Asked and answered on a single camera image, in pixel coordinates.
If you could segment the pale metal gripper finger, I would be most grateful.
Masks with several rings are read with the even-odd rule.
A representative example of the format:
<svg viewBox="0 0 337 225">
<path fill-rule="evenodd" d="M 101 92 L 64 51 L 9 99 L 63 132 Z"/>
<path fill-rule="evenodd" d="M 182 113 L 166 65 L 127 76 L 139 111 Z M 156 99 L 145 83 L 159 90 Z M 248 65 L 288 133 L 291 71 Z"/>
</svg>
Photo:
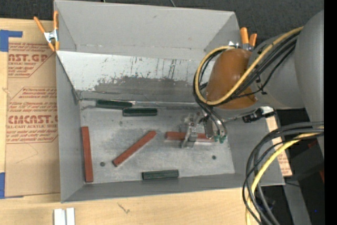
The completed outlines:
<svg viewBox="0 0 337 225">
<path fill-rule="evenodd" d="M 181 148 L 185 148 L 186 142 L 189 137 L 189 125 L 188 124 L 181 124 L 180 131 L 183 133 L 183 138 L 180 143 Z"/>
<path fill-rule="evenodd" d="M 188 138 L 188 147 L 192 148 L 194 147 L 194 144 L 197 140 L 197 133 L 196 132 L 190 132 L 189 138 Z"/>
</svg>

